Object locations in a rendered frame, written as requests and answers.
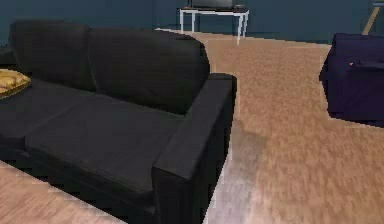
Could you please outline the black sofa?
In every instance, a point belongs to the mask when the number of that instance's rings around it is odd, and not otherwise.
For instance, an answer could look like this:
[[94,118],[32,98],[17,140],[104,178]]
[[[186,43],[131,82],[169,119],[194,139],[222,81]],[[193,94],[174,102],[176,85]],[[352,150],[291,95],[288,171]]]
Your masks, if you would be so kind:
[[237,80],[166,31],[18,20],[0,161],[125,221],[202,224],[225,163]]

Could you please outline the white table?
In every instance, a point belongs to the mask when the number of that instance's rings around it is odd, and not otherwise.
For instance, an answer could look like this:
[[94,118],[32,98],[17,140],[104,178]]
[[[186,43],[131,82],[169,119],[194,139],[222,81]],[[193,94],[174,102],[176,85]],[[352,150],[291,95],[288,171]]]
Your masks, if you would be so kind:
[[179,24],[180,24],[180,31],[181,33],[184,33],[184,15],[190,14],[191,15],[191,23],[192,28],[191,32],[195,32],[195,20],[196,15],[218,15],[218,16],[233,16],[238,18],[238,28],[237,28],[237,44],[240,44],[240,39],[244,38],[246,36],[247,31],[247,25],[248,25],[248,19],[249,19],[249,9],[240,9],[235,11],[213,11],[213,10],[206,10],[206,9],[194,9],[194,8],[180,8],[179,9]]

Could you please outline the black television set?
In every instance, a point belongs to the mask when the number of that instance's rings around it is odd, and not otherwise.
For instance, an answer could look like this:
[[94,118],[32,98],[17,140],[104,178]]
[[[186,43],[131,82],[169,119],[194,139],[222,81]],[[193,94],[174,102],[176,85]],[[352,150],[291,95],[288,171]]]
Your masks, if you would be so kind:
[[193,8],[231,9],[235,5],[234,0],[189,0]]

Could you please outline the yellow cushion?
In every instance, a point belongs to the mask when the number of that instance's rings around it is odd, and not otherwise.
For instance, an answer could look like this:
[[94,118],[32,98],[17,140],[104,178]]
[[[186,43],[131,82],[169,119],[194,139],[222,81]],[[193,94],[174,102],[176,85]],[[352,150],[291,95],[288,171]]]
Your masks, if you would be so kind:
[[10,97],[31,84],[26,75],[8,69],[0,69],[0,99]]

